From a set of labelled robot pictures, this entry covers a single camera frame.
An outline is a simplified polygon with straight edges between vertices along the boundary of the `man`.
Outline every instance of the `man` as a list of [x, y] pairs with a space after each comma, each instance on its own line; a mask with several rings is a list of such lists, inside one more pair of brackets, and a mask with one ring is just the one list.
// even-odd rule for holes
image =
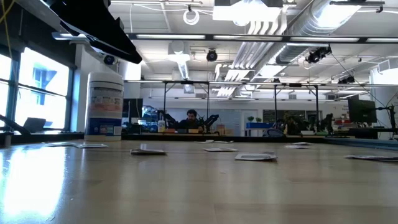
[[198, 129], [200, 133], [203, 132], [203, 127], [199, 126], [199, 122], [197, 120], [197, 112], [195, 110], [187, 111], [187, 118], [182, 120], [179, 124], [180, 129]]

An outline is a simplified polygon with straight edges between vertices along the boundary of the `security camera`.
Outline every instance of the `security camera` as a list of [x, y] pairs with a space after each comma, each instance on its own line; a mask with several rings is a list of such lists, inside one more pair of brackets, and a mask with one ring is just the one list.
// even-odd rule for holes
[[216, 50], [214, 50], [214, 49], [209, 50], [209, 52], [207, 53], [206, 59], [208, 62], [215, 62], [217, 60]]
[[105, 57], [104, 57], [105, 65], [114, 65], [117, 62], [118, 62], [118, 60], [116, 60], [116, 58], [111, 55], [105, 55]]

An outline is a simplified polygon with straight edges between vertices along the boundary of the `paper card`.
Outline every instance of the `paper card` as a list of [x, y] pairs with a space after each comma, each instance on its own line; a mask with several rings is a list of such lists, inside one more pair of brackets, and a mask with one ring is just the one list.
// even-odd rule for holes
[[278, 158], [275, 155], [270, 154], [238, 154], [236, 160], [246, 160], [246, 161], [270, 161]]
[[86, 149], [86, 148], [99, 148], [99, 147], [108, 147], [105, 144], [79, 144], [76, 145], [76, 147], [80, 149]]
[[208, 151], [208, 152], [236, 152], [237, 149], [233, 148], [203, 148], [203, 150]]
[[286, 145], [285, 148], [288, 149], [309, 149], [307, 146], [298, 146], [298, 145]]
[[58, 147], [58, 146], [78, 146], [80, 144], [74, 142], [43, 142], [45, 146], [48, 147]]
[[166, 152], [161, 149], [131, 149], [132, 155], [166, 155]]
[[363, 160], [374, 160], [374, 161], [398, 161], [397, 156], [345, 156], [346, 159], [363, 159]]
[[202, 144], [207, 144], [207, 143], [213, 143], [214, 140], [206, 140], [204, 142], [194, 142], [194, 143], [202, 143]]
[[228, 144], [228, 143], [233, 143], [234, 141], [214, 141], [214, 143], [222, 143], [222, 144]]
[[308, 143], [308, 142], [296, 142], [296, 143], [293, 143], [293, 145], [296, 145], [296, 146], [310, 146], [312, 144]]

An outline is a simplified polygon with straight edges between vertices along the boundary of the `white canister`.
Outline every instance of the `white canister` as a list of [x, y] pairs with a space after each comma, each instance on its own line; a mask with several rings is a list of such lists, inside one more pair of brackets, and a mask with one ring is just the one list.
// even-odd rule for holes
[[116, 73], [88, 75], [86, 141], [120, 141], [123, 111], [123, 78]]
[[163, 133], [166, 131], [166, 122], [164, 120], [159, 120], [157, 122], [157, 132]]

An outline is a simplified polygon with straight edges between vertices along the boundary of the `laptop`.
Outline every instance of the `laptop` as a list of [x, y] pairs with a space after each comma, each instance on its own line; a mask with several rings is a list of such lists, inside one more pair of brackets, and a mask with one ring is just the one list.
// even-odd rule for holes
[[43, 131], [46, 119], [42, 118], [27, 118], [24, 124], [24, 128], [30, 133], [36, 133]]

